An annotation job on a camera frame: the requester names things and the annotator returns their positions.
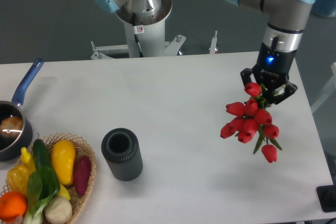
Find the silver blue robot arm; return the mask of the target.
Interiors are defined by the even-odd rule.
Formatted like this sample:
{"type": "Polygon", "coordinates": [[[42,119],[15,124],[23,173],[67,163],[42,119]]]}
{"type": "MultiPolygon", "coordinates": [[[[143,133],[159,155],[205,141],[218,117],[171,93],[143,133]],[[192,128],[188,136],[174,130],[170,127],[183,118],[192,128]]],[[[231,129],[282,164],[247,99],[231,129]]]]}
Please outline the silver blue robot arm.
{"type": "Polygon", "coordinates": [[[279,104],[293,95],[297,86],[289,71],[315,0],[226,0],[268,14],[268,23],[256,64],[241,71],[244,84],[255,79],[266,88],[269,104],[279,104]]]}

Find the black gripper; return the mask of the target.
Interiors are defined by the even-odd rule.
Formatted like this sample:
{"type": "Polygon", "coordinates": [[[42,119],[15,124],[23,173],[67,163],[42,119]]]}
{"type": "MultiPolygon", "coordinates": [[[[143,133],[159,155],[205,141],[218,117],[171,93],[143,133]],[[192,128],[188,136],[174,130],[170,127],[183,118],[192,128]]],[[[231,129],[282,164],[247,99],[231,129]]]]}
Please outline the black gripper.
{"type": "Polygon", "coordinates": [[[252,83],[251,75],[258,84],[266,88],[276,88],[271,95],[271,104],[279,104],[293,95],[298,87],[289,81],[291,68],[296,51],[271,51],[264,43],[261,44],[256,64],[253,68],[245,68],[240,72],[244,90],[252,83]]]}

